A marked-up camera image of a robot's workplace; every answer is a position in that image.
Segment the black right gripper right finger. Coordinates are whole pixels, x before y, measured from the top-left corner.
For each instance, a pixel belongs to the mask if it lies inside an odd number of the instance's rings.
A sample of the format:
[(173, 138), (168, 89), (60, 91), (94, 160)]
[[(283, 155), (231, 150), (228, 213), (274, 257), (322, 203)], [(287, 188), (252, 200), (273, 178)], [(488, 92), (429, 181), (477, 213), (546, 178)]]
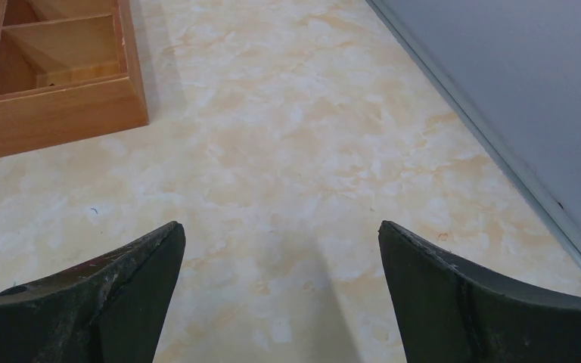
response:
[(409, 362), (581, 362), (581, 297), (527, 284), (391, 221), (379, 247)]

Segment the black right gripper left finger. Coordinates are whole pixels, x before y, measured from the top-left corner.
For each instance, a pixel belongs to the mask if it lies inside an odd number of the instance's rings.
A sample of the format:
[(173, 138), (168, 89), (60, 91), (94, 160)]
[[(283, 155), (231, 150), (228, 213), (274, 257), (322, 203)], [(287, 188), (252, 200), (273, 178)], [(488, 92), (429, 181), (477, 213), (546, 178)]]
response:
[(0, 362), (151, 362), (185, 251), (169, 222), (0, 293)]

